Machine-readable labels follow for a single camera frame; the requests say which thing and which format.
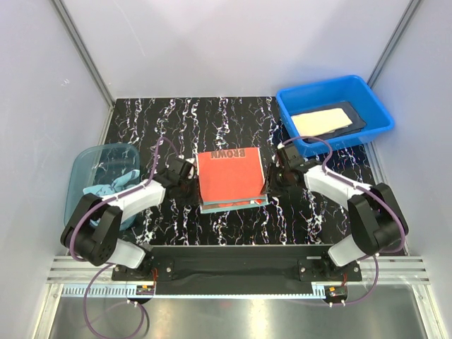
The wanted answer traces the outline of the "brown towel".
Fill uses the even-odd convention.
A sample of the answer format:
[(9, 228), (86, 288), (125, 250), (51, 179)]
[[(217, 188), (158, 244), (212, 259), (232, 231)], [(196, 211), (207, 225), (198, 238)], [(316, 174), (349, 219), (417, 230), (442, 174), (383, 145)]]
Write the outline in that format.
[(259, 148), (199, 153), (196, 165), (202, 214), (268, 205), (261, 192), (265, 178)]

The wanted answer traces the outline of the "yellow towel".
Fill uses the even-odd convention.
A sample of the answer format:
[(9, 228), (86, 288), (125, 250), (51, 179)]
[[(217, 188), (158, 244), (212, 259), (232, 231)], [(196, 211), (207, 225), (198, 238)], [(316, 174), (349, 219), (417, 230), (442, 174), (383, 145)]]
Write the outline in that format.
[(292, 116), (300, 136), (320, 136), (353, 124), (342, 108), (322, 109)]

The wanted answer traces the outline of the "light blue patterned towel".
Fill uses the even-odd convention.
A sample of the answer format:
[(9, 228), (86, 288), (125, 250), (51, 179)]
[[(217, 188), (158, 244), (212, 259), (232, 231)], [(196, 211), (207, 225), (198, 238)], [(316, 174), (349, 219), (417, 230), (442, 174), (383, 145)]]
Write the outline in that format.
[[(127, 189), (130, 189), (134, 184), (131, 182), (135, 179), (139, 179), (140, 177), (140, 170), (139, 169), (133, 169), (130, 172), (127, 172), (120, 177), (117, 177), (111, 184), (96, 184), (93, 186), (88, 186), (83, 189), (83, 194), (94, 194), (96, 196), (107, 196), (111, 194), (117, 194), (122, 191), (125, 191)], [(124, 231), (130, 228), (135, 221), (136, 216), (132, 216), (125, 220), (121, 225), (119, 230)], [(90, 226), (96, 228), (98, 226), (98, 220), (90, 221)]]

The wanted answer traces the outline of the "dark grey-blue towel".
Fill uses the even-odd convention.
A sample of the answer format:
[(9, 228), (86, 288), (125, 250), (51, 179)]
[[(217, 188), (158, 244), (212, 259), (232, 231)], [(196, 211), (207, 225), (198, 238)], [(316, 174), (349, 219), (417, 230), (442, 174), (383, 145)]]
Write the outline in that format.
[(323, 139), (323, 140), (329, 140), (332, 138), (337, 138), (340, 136), (346, 136), (349, 134), (353, 134), (356, 132), (361, 131), (367, 123), (361, 118), (361, 116), (357, 113), (355, 108), (349, 103), (349, 102), (337, 102), (330, 105), (324, 105), (322, 107), (317, 107), (316, 109), (311, 109), (308, 112), (314, 112), (322, 109), (333, 109), (333, 108), (342, 108), (344, 109), (345, 113), (349, 116), (349, 118), (352, 120), (353, 124), (342, 128), (337, 129), (330, 133), (325, 133), (320, 136), (317, 136), (317, 138)]

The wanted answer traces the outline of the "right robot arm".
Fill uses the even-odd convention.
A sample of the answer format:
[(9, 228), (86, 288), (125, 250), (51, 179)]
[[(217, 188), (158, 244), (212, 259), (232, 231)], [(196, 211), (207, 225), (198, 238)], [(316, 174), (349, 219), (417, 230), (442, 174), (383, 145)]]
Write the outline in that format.
[(263, 192), (281, 196), (291, 189), (307, 189), (346, 209), (351, 235), (334, 244), (314, 267), (336, 280), (351, 263), (381, 252), (403, 249), (409, 228), (387, 184), (352, 181), (315, 159), (305, 160), (295, 145), (281, 143), (269, 164)]

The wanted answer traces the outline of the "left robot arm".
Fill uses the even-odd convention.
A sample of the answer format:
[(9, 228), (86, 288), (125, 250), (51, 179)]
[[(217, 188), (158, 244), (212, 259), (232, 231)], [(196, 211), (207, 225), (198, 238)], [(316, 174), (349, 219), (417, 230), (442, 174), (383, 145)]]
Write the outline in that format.
[(186, 205), (198, 203), (198, 179), (193, 158), (180, 157), (151, 178), (117, 194), (84, 195), (61, 234), (60, 242), (77, 261), (93, 266), (113, 264), (128, 269), (136, 279), (152, 273), (149, 251), (121, 240), (120, 226), (127, 219), (159, 206), (166, 198)]

